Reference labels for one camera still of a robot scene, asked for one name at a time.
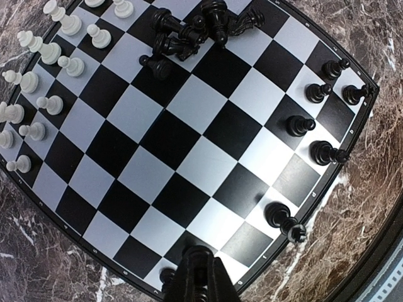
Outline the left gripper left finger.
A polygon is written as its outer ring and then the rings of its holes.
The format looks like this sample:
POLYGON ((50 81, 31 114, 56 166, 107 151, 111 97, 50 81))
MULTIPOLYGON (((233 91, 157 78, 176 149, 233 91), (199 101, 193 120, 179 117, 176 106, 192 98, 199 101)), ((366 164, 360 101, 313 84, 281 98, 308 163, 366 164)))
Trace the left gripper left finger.
POLYGON ((191 247, 183 255, 169 286, 166 287, 163 301, 196 301, 196 268, 201 247, 191 247))

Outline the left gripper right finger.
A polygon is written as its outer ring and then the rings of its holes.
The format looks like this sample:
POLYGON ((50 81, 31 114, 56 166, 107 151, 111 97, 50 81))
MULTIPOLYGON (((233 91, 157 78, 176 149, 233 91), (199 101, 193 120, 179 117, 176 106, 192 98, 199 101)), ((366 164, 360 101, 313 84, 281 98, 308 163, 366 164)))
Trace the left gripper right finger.
POLYGON ((221 258, 214 257, 209 251, 204 251, 203 256, 207 270, 207 301, 240 302, 221 258))

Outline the black back-row piece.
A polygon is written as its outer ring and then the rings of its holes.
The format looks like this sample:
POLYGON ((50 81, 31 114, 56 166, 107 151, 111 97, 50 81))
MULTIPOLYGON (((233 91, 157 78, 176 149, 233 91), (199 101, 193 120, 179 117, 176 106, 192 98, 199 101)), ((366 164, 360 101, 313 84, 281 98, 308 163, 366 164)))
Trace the black back-row piece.
POLYGON ((279 228, 281 233, 292 243, 302 243, 307 238, 307 231, 295 217, 291 216, 290 209, 283 203, 269 203, 264 210, 264 217, 272 228, 279 228))

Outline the black white chessboard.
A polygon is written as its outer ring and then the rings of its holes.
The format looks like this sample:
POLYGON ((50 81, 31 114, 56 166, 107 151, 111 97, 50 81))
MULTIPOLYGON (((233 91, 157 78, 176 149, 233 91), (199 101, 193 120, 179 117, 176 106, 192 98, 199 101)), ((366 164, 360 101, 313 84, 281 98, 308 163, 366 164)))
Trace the black white chessboard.
POLYGON ((332 184, 337 163, 316 164, 310 146, 327 141, 351 150, 379 88, 325 31, 285 1, 229 1, 230 14, 260 10, 265 24, 229 38, 209 38, 163 81, 139 64, 152 55, 150 19, 167 8, 180 23, 199 15, 199 1, 134 1, 125 19, 105 1, 75 1, 83 26, 111 34, 95 48, 85 29, 55 26, 46 36, 80 58, 71 77, 40 54, 30 62, 35 92, 16 89, 11 104, 22 124, 41 123, 45 138, 19 134, 1 167, 22 155, 31 169, 8 176, 30 201, 91 257, 156 300, 159 273, 176 268, 183 250, 204 245, 220 257, 238 291, 252 283, 285 242, 264 218, 279 201, 303 217, 332 184), (342 90, 369 84, 353 106, 342 90))

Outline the black corner piece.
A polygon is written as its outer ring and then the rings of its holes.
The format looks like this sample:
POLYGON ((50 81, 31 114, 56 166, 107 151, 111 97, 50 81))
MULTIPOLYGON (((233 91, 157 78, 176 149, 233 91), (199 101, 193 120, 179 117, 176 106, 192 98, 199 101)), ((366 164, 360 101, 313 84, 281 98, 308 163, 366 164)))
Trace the black corner piece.
POLYGON ((365 84, 361 88, 354 85, 348 85, 343 88, 342 95, 343 99, 348 104, 355 106, 360 102, 361 98, 367 98, 369 95, 372 95, 374 91, 374 88, 369 84, 365 84))

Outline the black piece pile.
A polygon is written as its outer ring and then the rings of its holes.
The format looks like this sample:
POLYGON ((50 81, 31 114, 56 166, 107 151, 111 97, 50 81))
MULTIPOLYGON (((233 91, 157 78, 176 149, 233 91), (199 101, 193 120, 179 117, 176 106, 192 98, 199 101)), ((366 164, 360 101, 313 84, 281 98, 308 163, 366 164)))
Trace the black piece pile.
POLYGON ((239 36, 251 28, 265 24, 264 14, 249 7, 239 16, 229 13, 225 1, 202 1, 201 14, 193 17, 191 23, 180 23, 167 8, 159 8, 150 19, 150 26, 156 32, 152 56, 142 55, 139 64, 149 68, 155 79, 165 80, 171 73, 172 63, 165 56, 174 55, 184 62, 198 53, 200 45, 208 37, 224 48, 228 37, 239 36))

